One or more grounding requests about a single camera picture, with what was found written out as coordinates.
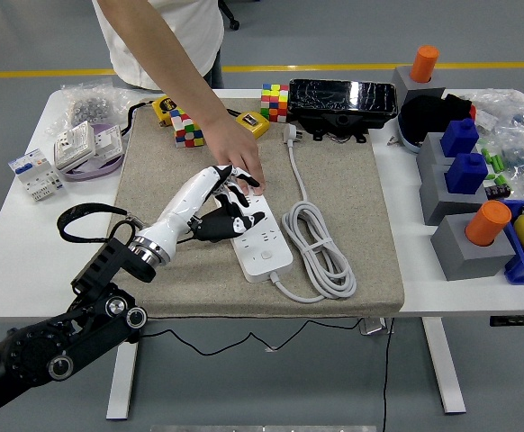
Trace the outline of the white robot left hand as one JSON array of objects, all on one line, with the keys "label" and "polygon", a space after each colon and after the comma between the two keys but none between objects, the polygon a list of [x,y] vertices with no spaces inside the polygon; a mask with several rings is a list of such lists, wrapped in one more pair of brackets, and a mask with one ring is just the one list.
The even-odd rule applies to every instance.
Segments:
[{"label": "white robot left hand", "polygon": [[212,243],[234,239],[259,224],[265,214],[245,215],[246,196],[236,181],[259,186],[246,171],[228,166],[209,166],[189,179],[168,203],[158,220],[141,230],[130,245],[135,255],[152,267],[168,264],[180,236]]}]

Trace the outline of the person's right hand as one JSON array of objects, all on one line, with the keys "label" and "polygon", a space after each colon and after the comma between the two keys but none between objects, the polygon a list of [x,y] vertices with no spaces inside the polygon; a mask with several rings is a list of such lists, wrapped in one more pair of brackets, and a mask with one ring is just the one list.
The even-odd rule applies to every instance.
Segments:
[{"label": "person's right hand", "polygon": [[255,194],[263,194],[266,179],[254,135],[228,114],[204,123],[202,128],[206,143],[218,164],[233,165],[248,172],[259,183],[254,188]]}]

